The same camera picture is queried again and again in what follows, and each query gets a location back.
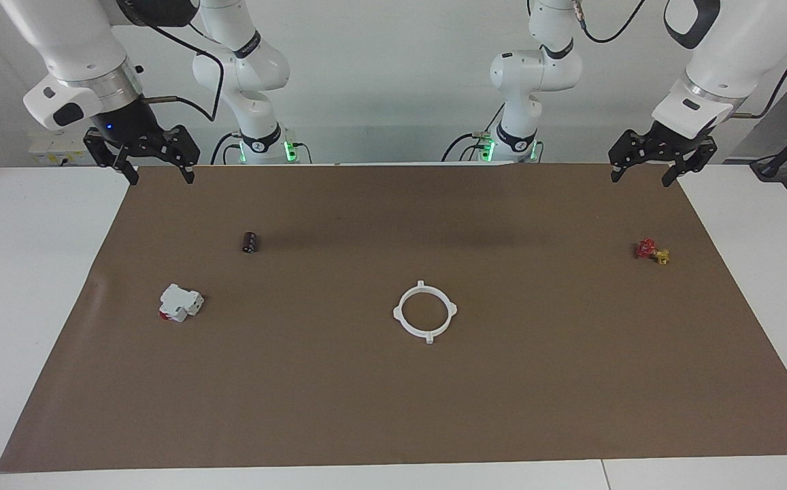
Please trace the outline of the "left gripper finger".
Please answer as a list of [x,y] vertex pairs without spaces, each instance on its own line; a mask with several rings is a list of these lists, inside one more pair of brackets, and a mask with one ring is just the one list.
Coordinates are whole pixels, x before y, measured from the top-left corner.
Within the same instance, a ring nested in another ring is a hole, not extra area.
[[663,186],[670,187],[680,176],[700,172],[716,153],[717,145],[712,137],[707,137],[692,151],[674,152],[673,164],[663,176]]
[[650,161],[650,152],[646,149],[646,142],[648,142],[648,136],[636,133],[636,131],[624,131],[621,134],[608,151],[608,159],[612,167],[612,182],[619,182],[624,173],[633,165],[641,165]]

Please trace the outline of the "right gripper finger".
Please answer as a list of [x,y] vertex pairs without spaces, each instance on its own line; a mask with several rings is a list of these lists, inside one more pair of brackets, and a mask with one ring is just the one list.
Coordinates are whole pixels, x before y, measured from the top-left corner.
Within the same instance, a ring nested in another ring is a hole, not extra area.
[[175,165],[185,183],[195,181],[193,167],[199,161],[200,149],[184,125],[176,125],[162,133],[162,160]]
[[129,161],[129,147],[122,146],[117,153],[113,153],[107,145],[100,131],[86,131],[84,145],[95,164],[101,168],[112,168],[122,174],[129,185],[135,186],[139,181],[139,174]]

